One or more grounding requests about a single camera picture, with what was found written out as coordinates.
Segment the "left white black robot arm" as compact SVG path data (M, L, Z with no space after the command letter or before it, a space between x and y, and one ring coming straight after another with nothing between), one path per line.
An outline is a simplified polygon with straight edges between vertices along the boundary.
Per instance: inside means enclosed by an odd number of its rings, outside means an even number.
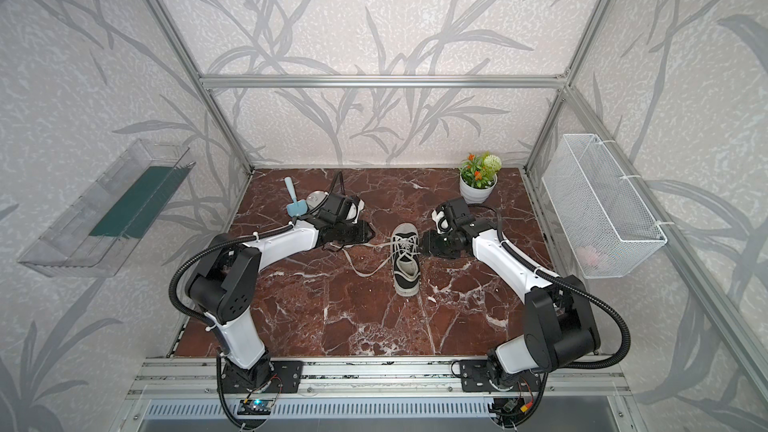
M214 332L231 365L250 372L267 356L250 312L260 272L328 243L369 242L375 233L360 218L363 209L357 196L330 193L317 208L280 228L236 238L220 234L179 266L168 286L169 300Z

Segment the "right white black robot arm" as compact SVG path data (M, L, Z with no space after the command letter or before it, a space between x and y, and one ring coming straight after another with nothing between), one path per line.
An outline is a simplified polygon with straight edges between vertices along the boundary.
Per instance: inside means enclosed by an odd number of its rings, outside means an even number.
M503 233L500 213L493 221L478 218L459 197L440 204L431 217L435 228L424 234L426 255L458 259L469 254L490 267L524 304L522 335L487 355L491 379L502 382L523 372L551 373L560 368L608 368L628 355L631 332L623 317L587 292L578 277L560 277L515 246ZM601 347L594 308L617 325L620 345L605 359L584 361L584 356Z

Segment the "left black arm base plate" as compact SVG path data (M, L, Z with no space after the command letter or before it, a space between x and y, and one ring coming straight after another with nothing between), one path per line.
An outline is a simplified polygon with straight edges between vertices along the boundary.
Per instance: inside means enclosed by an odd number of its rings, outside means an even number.
M251 369L223 362L220 390L224 394L298 392L304 363L299 360L267 360L263 357Z

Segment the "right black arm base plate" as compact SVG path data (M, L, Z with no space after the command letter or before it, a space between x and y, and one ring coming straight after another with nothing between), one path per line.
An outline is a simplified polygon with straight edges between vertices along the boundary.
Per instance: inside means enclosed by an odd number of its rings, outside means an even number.
M489 368L487 359L457 360L457 369L451 371L461 383L461 390L466 393L535 393L540 389L540 378L530 370L512 375L501 376Z

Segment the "black white canvas sneaker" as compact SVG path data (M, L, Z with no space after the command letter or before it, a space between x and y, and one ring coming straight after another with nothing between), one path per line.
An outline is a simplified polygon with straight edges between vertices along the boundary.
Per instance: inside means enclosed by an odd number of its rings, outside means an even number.
M412 223L398 225L391 238L391 261L394 288L402 297L412 297L419 292L419 252L419 234L416 226Z

